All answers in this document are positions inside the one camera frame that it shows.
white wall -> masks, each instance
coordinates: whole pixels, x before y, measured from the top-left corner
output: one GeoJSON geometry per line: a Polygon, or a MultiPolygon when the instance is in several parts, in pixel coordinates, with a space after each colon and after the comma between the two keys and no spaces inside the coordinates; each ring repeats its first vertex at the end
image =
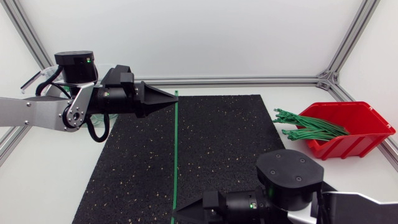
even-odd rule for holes
{"type": "Polygon", "coordinates": [[[317,75],[362,0],[20,2],[49,55],[93,50],[142,78],[317,75]]]}
{"type": "Polygon", "coordinates": [[[40,68],[3,6],[0,6],[0,30],[0,97],[26,98],[20,87],[40,68]]]}
{"type": "Polygon", "coordinates": [[[398,1],[381,0],[341,70],[341,86],[398,130],[398,1]]]}

speckled black mat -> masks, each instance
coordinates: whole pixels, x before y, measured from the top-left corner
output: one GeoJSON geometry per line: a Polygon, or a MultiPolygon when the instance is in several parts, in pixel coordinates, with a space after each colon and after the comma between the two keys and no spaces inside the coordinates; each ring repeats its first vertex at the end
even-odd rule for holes
{"type": "MultiPolygon", "coordinates": [[[[119,115],[74,223],[170,223],[174,114],[119,115]]],[[[178,141],[177,206],[204,190],[254,189],[257,157],[284,148],[259,95],[181,96],[178,141]]]]}

green wire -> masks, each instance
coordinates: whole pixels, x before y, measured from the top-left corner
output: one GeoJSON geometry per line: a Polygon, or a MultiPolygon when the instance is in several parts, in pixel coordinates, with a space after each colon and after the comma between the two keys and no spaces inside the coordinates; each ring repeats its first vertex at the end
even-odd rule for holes
{"type": "Polygon", "coordinates": [[[279,114],[276,115],[277,119],[273,120],[273,122],[294,124],[296,126],[305,127],[291,131],[282,130],[282,133],[287,134],[287,138],[293,141],[298,139],[329,141],[335,137],[349,134],[344,127],[333,124],[324,119],[296,115],[281,109],[275,109],[274,111],[279,112],[279,114]]]}
{"type": "MultiPolygon", "coordinates": [[[[178,96],[178,90],[175,91],[175,96],[178,96]]],[[[175,103],[175,125],[174,125],[174,196],[173,196],[173,210],[177,206],[177,158],[178,158],[178,102],[175,103]]],[[[172,216],[171,224],[174,224],[174,217],[172,216]]]]}

red plastic bin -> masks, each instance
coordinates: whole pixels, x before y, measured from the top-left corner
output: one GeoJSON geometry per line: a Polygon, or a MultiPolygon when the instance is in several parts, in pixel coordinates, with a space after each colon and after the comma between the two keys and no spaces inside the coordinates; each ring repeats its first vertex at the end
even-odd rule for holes
{"type": "Polygon", "coordinates": [[[332,157],[364,157],[385,138],[396,132],[365,102],[314,103],[300,115],[325,119],[345,127],[350,133],[330,141],[305,140],[314,156],[323,160],[332,157]]]}

